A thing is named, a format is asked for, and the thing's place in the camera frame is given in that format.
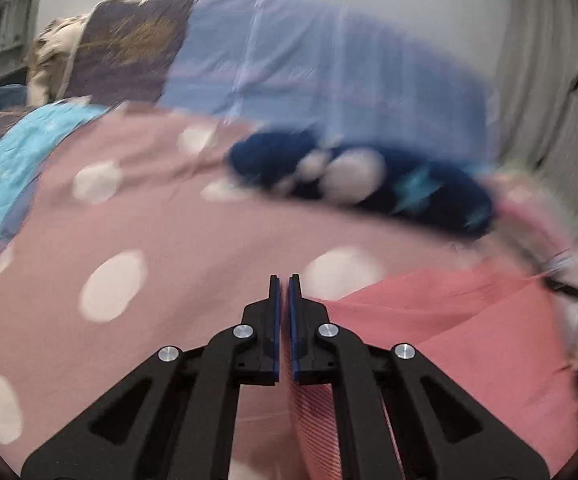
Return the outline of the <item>pink polka dot bedspread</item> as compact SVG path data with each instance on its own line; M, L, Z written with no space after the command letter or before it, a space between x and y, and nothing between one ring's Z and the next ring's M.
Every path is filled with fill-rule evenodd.
M289 280L320 256L413 268L501 258L537 278L578 401L577 244L530 180L461 167L494 202L490 229L467 238L242 184L227 152L260 131L126 103L44 159L0 234L1 476L24 479L34 451L159 349L200 348L238 324L277 276L279 381L241 387L225 479L345 479L332 390L291 370ZM546 479L578 479L578 448Z

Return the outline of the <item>black floor lamp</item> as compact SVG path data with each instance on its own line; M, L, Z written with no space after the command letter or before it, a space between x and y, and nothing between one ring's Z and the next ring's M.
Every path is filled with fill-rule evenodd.
M569 83L564 100L559 108L554 130L536 155L534 168L542 169L548 158L556 152L558 145L569 134L578 133L578 71Z

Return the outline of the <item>beige pleated curtain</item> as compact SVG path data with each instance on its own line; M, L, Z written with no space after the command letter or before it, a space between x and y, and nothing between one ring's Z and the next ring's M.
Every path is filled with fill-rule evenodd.
M534 168L577 71L578 0L512 0L496 70L500 154L546 185L578 243L578 133L566 136L542 169Z

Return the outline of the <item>dark purple tree-print pillow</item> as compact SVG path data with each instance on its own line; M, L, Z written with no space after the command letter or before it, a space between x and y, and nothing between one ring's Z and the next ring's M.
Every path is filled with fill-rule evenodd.
M62 99L155 103L187 36L196 0L105 0L71 54Z

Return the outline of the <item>blue plaid pillow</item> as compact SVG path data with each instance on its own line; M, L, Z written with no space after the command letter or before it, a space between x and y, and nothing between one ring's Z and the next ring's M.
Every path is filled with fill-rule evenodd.
M160 102L480 165L496 152L489 97L470 68L366 14L300 0L196 0Z

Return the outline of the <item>beige crumpled clothes pile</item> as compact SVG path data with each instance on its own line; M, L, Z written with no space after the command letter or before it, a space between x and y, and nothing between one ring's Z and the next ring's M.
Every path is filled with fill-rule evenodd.
M89 18L88 14L54 18L35 37L28 54L27 106L40 107L62 95Z

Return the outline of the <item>coral pink knit shirt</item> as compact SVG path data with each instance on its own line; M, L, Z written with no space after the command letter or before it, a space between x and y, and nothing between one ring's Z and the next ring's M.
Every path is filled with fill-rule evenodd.
M557 472L578 448L578 401L560 316L537 278L501 258L413 268L320 256L306 296L366 344L409 342Z

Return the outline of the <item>navy star fleece blanket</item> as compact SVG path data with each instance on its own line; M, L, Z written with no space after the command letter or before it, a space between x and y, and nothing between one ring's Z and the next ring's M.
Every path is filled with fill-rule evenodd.
M408 148L327 145L313 129L267 129L236 142L226 162L251 188L403 218L462 237L483 236L494 219L492 196L474 177L453 162Z

